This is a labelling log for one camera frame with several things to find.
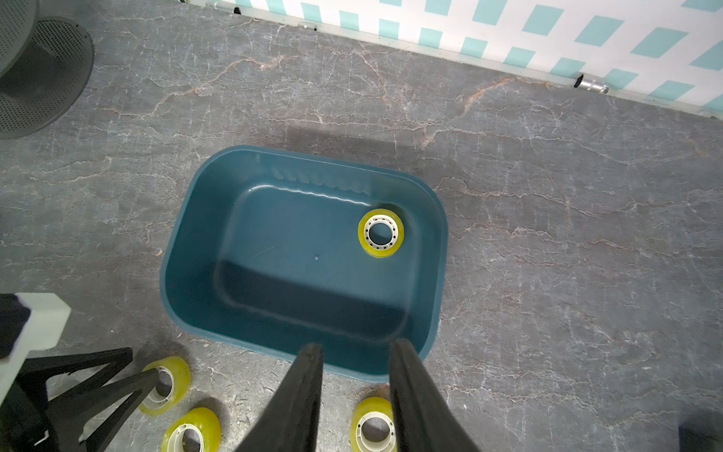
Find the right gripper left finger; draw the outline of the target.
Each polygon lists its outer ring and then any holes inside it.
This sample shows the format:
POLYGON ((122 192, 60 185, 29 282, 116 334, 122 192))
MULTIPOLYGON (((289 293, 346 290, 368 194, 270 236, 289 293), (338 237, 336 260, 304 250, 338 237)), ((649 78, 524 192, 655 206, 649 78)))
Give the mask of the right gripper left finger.
POLYGON ((305 345, 238 451, 314 451, 320 415, 323 348, 305 345))

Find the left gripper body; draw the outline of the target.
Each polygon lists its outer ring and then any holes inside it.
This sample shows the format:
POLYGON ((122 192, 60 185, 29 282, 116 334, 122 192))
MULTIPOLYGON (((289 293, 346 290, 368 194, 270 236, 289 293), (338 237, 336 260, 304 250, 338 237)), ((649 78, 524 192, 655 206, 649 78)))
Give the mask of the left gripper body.
POLYGON ((47 382, 66 374, 61 357, 29 358, 54 348, 71 314, 52 293, 1 296, 1 449, 58 451, 58 435, 47 411, 47 382))

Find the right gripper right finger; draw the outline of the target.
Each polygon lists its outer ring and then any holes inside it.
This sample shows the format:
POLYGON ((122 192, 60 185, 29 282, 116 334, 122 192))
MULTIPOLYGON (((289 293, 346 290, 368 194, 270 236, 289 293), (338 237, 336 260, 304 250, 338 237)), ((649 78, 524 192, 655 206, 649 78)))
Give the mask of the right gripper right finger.
POLYGON ((409 340, 391 342, 389 365, 398 450, 478 450, 455 420, 409 340))

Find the yellow tape roll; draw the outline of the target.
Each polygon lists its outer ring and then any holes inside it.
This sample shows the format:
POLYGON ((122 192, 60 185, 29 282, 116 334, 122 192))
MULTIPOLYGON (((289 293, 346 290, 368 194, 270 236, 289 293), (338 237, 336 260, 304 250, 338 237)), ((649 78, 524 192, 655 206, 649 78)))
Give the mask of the yellow tape roll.
POLYGON ((360 402, 353 414, 350 444, 356 452, 395 452, 397 433, 392 404, 382 397, 360 402))
POLYGON ((358 224, 357 236, 363 250, 375 258, 388 258, 402 246, 405 228, 399 215, 389 209, 368 211, 358 224))
POLYGON ((171 356, 149 363, 143 371, 155 369, 159 381, 146 399, 139 405, 143 414, 157 416, 165 414, 184 399, 191 384, 188 363, 180 356, 171 356))
POLYGON ((201 452, 220 450, 221 425, 218 416, 207 408, 196 408, 175 421, 166 431, 162 452, 185 451, 185 438, 197 440, 201 452))

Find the teal plastic storage box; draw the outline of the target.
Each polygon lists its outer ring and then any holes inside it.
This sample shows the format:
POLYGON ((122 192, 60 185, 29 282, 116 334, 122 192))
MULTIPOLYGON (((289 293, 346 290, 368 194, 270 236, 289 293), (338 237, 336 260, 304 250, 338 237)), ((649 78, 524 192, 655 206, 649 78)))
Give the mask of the teal plastic storage box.
POLYGON ((160 271, 183 329, 293 360, 320 344, 334 373, 386 382, 391 342, 420 358, 437 336, 447 218, 420 179, 253 146, 209 157, 192 178, 160 271), (391 257, 367 254, 361 218, 389 209, 405 228, 391 257))

